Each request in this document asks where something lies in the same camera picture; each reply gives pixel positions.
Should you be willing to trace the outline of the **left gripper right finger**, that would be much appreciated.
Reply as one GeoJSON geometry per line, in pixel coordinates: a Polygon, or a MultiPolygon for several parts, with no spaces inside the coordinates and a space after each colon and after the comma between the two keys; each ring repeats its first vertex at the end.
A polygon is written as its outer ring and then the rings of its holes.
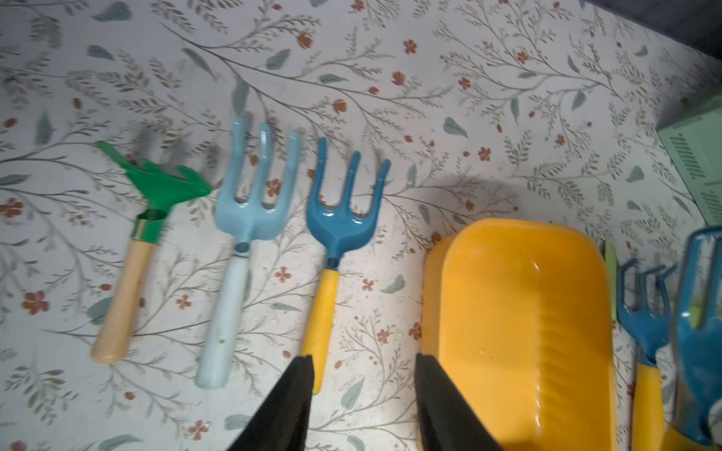
{"type": "Polygon", "coordinates": [[[415,385],[422,450],[502,450],[432,355],[417,354],[415,385]]]}

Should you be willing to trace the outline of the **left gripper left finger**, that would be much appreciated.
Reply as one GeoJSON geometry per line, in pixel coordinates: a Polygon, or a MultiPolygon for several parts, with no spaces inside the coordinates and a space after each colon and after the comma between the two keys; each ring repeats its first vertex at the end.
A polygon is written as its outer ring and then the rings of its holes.
{"type": "Polygon", "coordinates": [[[229,450],[305,450],[313,387],[312,357],[295,357],[229,450]]]}

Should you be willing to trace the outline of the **yellow plastic storage box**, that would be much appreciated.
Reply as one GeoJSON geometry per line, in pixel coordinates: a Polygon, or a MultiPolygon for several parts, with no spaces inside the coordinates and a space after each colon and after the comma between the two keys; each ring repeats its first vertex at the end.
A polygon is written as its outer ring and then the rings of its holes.
{"type": "Polygon", "coordinates": [[[420,349],[505,450],[616,448],[607,271],[564,225],[483,219],[424,265],[420,349]]]}

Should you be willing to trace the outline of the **dark green rake wooden handle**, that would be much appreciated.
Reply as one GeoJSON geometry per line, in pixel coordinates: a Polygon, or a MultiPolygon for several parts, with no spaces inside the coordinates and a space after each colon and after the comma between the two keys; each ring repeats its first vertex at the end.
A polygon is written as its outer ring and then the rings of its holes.
{"type": "Polygon", "coordinates": [[[165,220],[176,205],[210,195],[212,185],[188,166],[178,165],[173,175],[149,160],[134,165],[106,142],[98,141],[95,146],[125,171],[147,201],[146,210],[135,218],[116,292],[90,352],[93,362],[114,364],[130,349],[141,291],[165,220]]]}

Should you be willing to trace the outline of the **light blue hand fork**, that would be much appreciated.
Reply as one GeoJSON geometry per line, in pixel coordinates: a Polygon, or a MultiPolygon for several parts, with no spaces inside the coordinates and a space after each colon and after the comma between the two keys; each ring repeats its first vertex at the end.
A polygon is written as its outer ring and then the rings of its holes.
{"type": "Polygon", "coordinates": [[[233,236],[234,247],[209,322],[199,358],[195,384],[205,390],[227,385],[237,346],[242,311],[251,281],[251,247],[255,241],[274,240],[287,224],[297,180],[303,143],[300,133],[287,140],[287,161],[278,200],[268,209],[263,200],[274,158],[274,134],[269,124],[259,129],[259,165],[247,201],[236,201],[246,161],[246,117],[234,119],[231,160],[218,197],[214,221],[218,229],[233,236]]]}

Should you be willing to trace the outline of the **blue hand fork yellow handle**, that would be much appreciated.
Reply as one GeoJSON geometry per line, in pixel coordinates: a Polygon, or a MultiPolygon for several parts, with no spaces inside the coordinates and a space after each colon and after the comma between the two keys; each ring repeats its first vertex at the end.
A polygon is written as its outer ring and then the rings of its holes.
{"type": "Polygon", "coordinates": [[[625,277],[638,264],[637,259],[629,259],[617,270],[616,312],[620,326],[637,343],[631,449],[658,450],[662,445],[665,420],[656,353],[669,344],[671,306],[667,278],[677,267],[659,265],[636,274],[636,303],[629,307],[625,303],[625,277]]]}

